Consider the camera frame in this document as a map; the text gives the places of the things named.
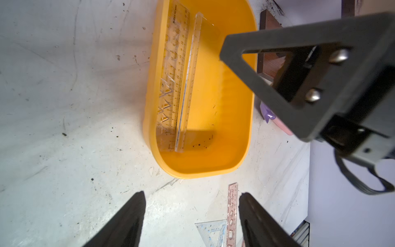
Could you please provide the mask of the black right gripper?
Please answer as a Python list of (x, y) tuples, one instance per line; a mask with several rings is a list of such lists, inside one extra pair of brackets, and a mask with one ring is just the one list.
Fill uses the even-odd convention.
[[(242, 57), (266, 52), (287, 56), (273, 86)], [(220, 59), (300, 140), (366, 167), (395, 158), (393, 13), (229, 35)]]

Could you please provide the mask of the clear blue triangle ruler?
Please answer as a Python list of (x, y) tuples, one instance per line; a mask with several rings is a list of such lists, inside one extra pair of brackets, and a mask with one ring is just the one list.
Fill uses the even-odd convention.
[(227, 229), (227, 220), (217, 220), (196, 223), (195, 227), (199, 232), (205, 247), (224, 247)]

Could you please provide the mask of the clear long straight ruler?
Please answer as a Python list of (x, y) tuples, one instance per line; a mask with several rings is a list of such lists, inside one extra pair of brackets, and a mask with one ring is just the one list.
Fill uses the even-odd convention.
[(202, 27), (208, 19), (200, 11), (187, 12), (178, 23), (177, 61), (175, 63), (174, 150), (184, 152)]

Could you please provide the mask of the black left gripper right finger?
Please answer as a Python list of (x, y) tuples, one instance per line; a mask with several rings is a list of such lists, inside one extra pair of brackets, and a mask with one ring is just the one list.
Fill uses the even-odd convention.
[(239, 199), (239, 216), (247, 247), (298, 247), (275, 219), (249, 193)]

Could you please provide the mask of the clear stencil ruler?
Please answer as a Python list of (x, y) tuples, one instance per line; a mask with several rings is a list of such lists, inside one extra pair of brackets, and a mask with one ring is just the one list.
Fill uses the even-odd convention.
[(162, 152), (176, 150), (189, 23), (189, 10), (179, 1), (170, 1), (156, 127), (156, 140)]

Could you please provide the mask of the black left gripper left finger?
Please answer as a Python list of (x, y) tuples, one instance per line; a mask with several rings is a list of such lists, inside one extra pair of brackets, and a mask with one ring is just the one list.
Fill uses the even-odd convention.
[(111, 220), (91, 239), (86, 247), (137, 247), (140, 242), (146, 198), (135, 193)]

